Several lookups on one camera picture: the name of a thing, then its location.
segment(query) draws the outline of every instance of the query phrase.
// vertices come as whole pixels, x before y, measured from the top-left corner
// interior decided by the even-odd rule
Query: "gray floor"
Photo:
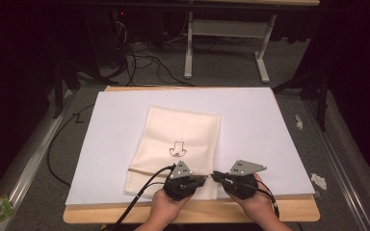
[[[270,42],[265,64],[271,79],[270,85],[263,85],[253,61],[252,51],[258,47],[257,40],[240,43],[240,39],[221,38],[212,49],[211,41],[197,42],[194,53],[194,74],[189,81],[195,86],[225,87],[275,87],[289,80],[300,62],[307,47],[307,42],[289,44],[286,40]],[[185,81],[183,76],[185,47],[181,42],[170,43],[164,50],[155,49],[144,44],[134,47],[135,55],[140,58],[142,53],[158,57],[169,68],[172,75]],[[132,58],[129,58],[130,70]],[[136,85],[166,85],[160,80],[175,81],[164,68],[158,71],[158,65],[151,65],[149,59],[139,59],[134,76]],[[102,68],[102,73],[110,69]],[[116,78],[122,85],[128,81],[123,73]],[[22,176],[28,163],[35,160],[37,153],[47,149],[44,141],[53,137],[53,126],[56,122],[62,126],[70,117],[86,106],[95,102],[96,94],[104,90],[104,85],[82,81],[82,88],[69,95],[66,101],[64,118],[53,120],[53,105],[40,126],[16,157],[5,177],[0,182],[0,194],[13,194],[17,199],[17,212],[12,219],[0,225],[0,230],[99,230],[99,224],[67,224],[63,222],[63,212],[68,194],[68,187],[59,183],[48,171],[45,158],[38,165],[36,175],[33,174],[32,184],[24,184],[22,193],[13,193],[15,186],[22,185]],[[303,230],[370,230],[370,168],[365,164],[357,146],[342,120],[333,98],[329,94],[326,113],[327,133],[321,132],[314,122],[311,105],[313,102],[302,101],[297,95],[299,90],[285,90],[277,95],[277,102],[283,114],[287,128],[308,172],[317,173],[326,178],[328,188],[324,191],[314,185],[317,191],[316,202],[321,218],[316,222],[303,222]],[[84,123],[70,122],[57,137],[50,150],[53,170],[71,182],[77,165],[79,152],[83,143],[93,108],[84,111],[80,119]],[[304,129],[296,127],[295,116],[304,122]],[[293,230],[300,230],[297,223],[287,222]],[[252,230],[250,224],[186,225],[181,230]]]

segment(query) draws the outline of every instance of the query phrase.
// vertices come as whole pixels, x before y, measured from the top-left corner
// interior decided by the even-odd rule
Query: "white paper sheet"
[[[275,196],[314,194],[269,88],[104,91],[94,106],[67,205],[133,199],[123,192],[124,180],[150,106],[220,115],[215,170],[228,171],[236,160],[245,160],[267,167],[259,174]]]

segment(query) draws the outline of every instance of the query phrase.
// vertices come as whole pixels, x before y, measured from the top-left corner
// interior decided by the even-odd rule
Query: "human hand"
[[[180,210],[190,199],[191,196],[188,196],[176,201],[169,198],[163,189],[157,191],[152,198],[148,219],[136,230],[163,230],[178,217]]]
[[[254,174],[254,177],[256,180],[263,182],[257,173]],[[264,187],[260,182],[257,182],[258,188],[266,192],[266,187]],[[275,211],[273,210],[272,201],[268,195],[262,192],[256,192],[254,196],[242,200],[231,193],[227,192],[227,194],[242,207],[248,218],[255,221],[263,230],[291,230],[276,216]]]

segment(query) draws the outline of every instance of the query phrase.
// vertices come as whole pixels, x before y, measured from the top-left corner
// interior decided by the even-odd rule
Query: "cable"
[[[120,69],[118,69],[114,73],[110,74],[109,76],[103,77],[103,76],[101,76],[100,73],[98,73],[99,72],[98,70],[97,71],[90,70],[89,68],[85,67],[84,65],[80,65],[80,64],[78,64],[77,62],[75,62],[73,60],[66,60],[66,62],[68,64],[70,64],[74,69],[76,69],[78,71],[81,71],[81,72],[84,72],[87,75],[89,75],[90,77],[94,78],[95,80],[100,81],[101,83],[106,84],[106,85],[118,85],[119,84],[118,81],[112,81],[110,79],[120,75],[125,70],[125,63],[122,62]]]
[[[256,187],[253,187],[253,186],[251,186],[251,185],[247,185],[247,184],[240,184],[240,183],[238,183],[239,185],[243,185],[243,186],[245,186],[245,187],[248,187],[248,188],[251,188],[251,189],[254,189],[254,190],[256,190],[256,191],[258,191],[258,192],[260,192],[260,193],[263,193],[263,194],[265,194],[265,195],[267,195],[269,198],[270,198],[270,200],[272,201],[272,205],[273,205],[273,209],[275,210],[275,214],[276,214],[276,216],[278,217],[278,218],[280,218],[280,212],[279,212],[279,210],[278,210],[278,203],[276,202],[276,200],[275,200],[275,197],[273,196],[273,194],[272,194],[272,192],[270,191],[270,189],[263,183],[263,182],[261,182],[261,181],[259,181],[259,180],[256,180],[256,179],[254,179],[257,183],[260,183],[262,186],[264,186],[266,189],[267,189],[267,192],[266,191],[264,191],[264,190],[261,190],[261,189],[259,189],[259,188],[256,188]]]
[[[118,82],[104,82],[103,80],[109,80],[111,78],[119,76],[127,67],[128,67],[128,61],[126,59],[124,59],[124,61],[119,66],[118,70],[114,71],[113,73],[111,73],[110,75],[107,75],[107,76],[99,75],[101,77],[101,79],[99,79],[99,78],[86,78],[86,77],[81,76],[81,75],[77,75],[77,76],[78,76],[79,79],[84,80],[86,82],[95,82],[95,81],[99,80],[100,82],[102,82],[104,84],[117,84]]]
[[[208,37],[208,36],[196,36],[195,39],[201,41],[202,38],[207,38],[207,39],[210,39],[210,40],[213,40],[213,44],[211,44],[209,47],[207,48],[197,48],[195,45],[194,45],[194,42],[193,42],[193,46],[192,48],[193,49],[196,49],[196,50],[199,50],[199,51],[208,51],[210,49],[212,49],[213,47],[215,47],[218,43],[218,40],[215,38],[215,37]]]
[[[149,42],[134,42],[134,43],[131,43],[130,45],[132,46],[137,46],[137,45],[145,45],[145,48],[141,49],[141,50],[136,50],[135,52],[136,53],[141,53],[141,52],[144,52],[146,50],[149,49],[149,46],[150,46],[150,43]]]
[[[119,218],[119,220],[117,220],[117,222],[115,224],[113,224],[112,227],[110,227],[110,229],[108,229],[109,231],[117,231],[117,228],[118,226],[122,223],[122,221],[125,219],[125,217],[127,217],[127,215],[130,213],[131,209],[134,207],[134,205],[137,203],[138,199],[140,199],[141,195],[144,193],[144,191],[146,190],[146,188],[148,188],[149,186],[153,185],[153,184],[157,184],[159,182],[156,182],[156,183],[151,183],[151,181],[157,176],[159,175],[159,173],[165,171],[165,170],[171,170],[173,171],[173,169],[176,167],[175,164],[173,164],[172,166],[168,166],[168,167],[163,167],[161,169],[159,169],[157,172],[155,172],[150,178],[149,180],[144,184],[144,186],[140,189],[140,191],[137,193],[137,195],[134,197],[134,199],[131,201],[131,203],[128,205],[127,209],[124,211],[124,213],[121,215],[121,217]]]
[[[58,138],[59,134],[63,131],[63,129],[66,128],[66,126],[75,118],[75,117],[79,117],[81,113],[83,113],[84,111],[86,111],[88,108],[92,107],[94,105],[94,103],[92,103],[91,105],[85,107],[84,109],[80,110],[78,113],[76,114],[72,114],[72,117],[70,119],[68,119],[66,121],[66,123],[59,129],[59,131],[56,132],[56,134],[53,136],[53,139],[52,141],[49,143],[49,146],[47,148],[47,153],[46,153],[46,163],[47,163],[47,167],[49,168],[49,171],[50,173],[58,180],[60,181],[61,183],[67,185],[67,186],[71,186],[70,183],[68,183],[66,180],[62,179],[61,177],[59,177],[52,169],[52,166],[50,165],[50,153],[51,153],[51,149],[52,149],[52,146],[53,146],[53,143],[54,141]]]
[[[133,60],[133,64],[132,64],[134,66],[134,70],[133,70],[133,73],[130,74],[130,71],[129,71],[128,67],[127,67],[127,73],[128,73],[129,81],[125,85],[126,87],[128,87],[128,86],[131,86],[131,87],[135,86],[135,83],[134,83],[134,74],[135,74],[135,71],[137,70],[137,59],[136,59],[136,57],[134,55],[134,52],[133,52],[133,45],[130,46],[130,50],[131,50],[131,54],[128,54],[128,55],[131,55],[133,57],[133,59],[134,59]]]
[[[300,222],[297,222],[297,225],[299,225],[300,231],[304,231],[303,227],[302,227],[302,224]]]
[[[151,56],[151,55],[148,55],[147,53],[143,53],[143,52],[141,52],[141,53],[139,53],[139,54],[137,54],[137,55],[134,55],[134,53],[131,53],[131,54],[128,54],[128,55],[130,55],[130,56],[133,56],[133,58],[134,58],[134,61],[133,61],[133,63],[132,63],[132,65],[135,67],[134,69],[136,69],[136,68],[145,68],[145,67],[148,67],[148,66],[151,66],[151,64],[157,64],[158,65],[158,68],[157,68],[157,76],[158,76],[158,78],[162,81],[162,82],[164,82],[165,84],[168,84],[168,85],[175,85],[175,84],[181,84],[181,85],[186,85],[186,86],[190,86],[190,87],[194,87],[194,85],[193,84],[191,84],[191,83],[188,83],[188,82],[184,82],[184,81],[181,81],[181,80],[179,80],[179,79],[177,79],[177,78],[175,78],[175,77],[173,77],[173,75],[171,74],[171,71],[161,62],[161,60],[159,60],[157,57],[155,57],[155,56]],[[149,64],[147,64],[146,66],[143,66],[143,67],[137,67],[137,60],[141,60],[141,59],[145,59],[145,60],[150,60],[150,63]],[[174,79],[175,81],[176,81],[176,83],[172,83],[172,82],[168,82],[168,81],[165,81],[165,80],[163,80],[162,78],[161,78],[161,76],[159,75],[159,70],[160,70],[160,67],[164,67],[166,70],[167,70],[167,72],[168,72],[168,74],[169,74],[169,76],[172,78],[172,79]]]
[[[164,182],[154,182],[154,183],[151,183],[151,184],[149,184],[149,185],[147,185],[146,187],[148,188],[148,187],[150,187],[150,186],[152,186],[152,185],[159,185],[159,184],[161,184],[161,185],[164,185]],[[102,228],[100,231],[106,231],[106,230],[108,230],[108,231],[110,231],[109,230],[109,228],[111,228],[110,227],[110,225],[106,225],[104,228]]]
[[[178,38],[178,39],[175,39],[175,40],[166,41],[165,44],[168,47],[172,47],[172,48],[182,48],[182,47],[187,46],[187,44],[188,44],[186,38],[187,38],[187,36],[184,36],[182,38]]]
[[[166,44],[170,43],[170,42],[174,42],[174,41],[178,41],[178,40],[181,40],[181,39],[184,39],[186,38],[187,36],[183,36],[183,32],[185,31],[185,28],[186,28],[186,25],[187,25],[187,22],[188,22],[188,13],[185,13],[185,21],[184,21],[184,24],[182,26],[182,30],[181,32],[179,32],[178,36],[174,39],[171,39],[171,40],[168,40],[168,41],[165,41]]]
[[[124,29],[124,41],[122,42],[122,44],[125,44],[127,42],[127,28],[125,27],[124,24],[122,24],[121,22],[119,22],[117,20],[114,21],[114,23],[115,23],[116,28],[119,25],[119,32],[115,36],[116,43],[119,43],[119,35],[121,35],[121,31],[122,31],[122,28],[123,28]]]
[[[252,38],[237,38],[238,41],[231,41],[232,39],[236,38],[225,38],[225,37],[217,37],[216,40],[221,44],[231,44],[231,45],[239,45],[243,43],[247,43],[252,40]]]

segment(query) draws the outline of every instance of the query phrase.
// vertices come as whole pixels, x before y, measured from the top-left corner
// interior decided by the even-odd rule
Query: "folded cloth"
[[[124,191],[137,194],[147,180],[159,169],[182,160],[193,175],[213,171],[213,158],[221,118],[174,109],[150,107],[137,153],[128,169]],[[165,182],[166,170],[152,182]],[[162,184],[149,186],[143,196],[152,198]],[[216,199],[218,185],[208,178],[193,199]]]

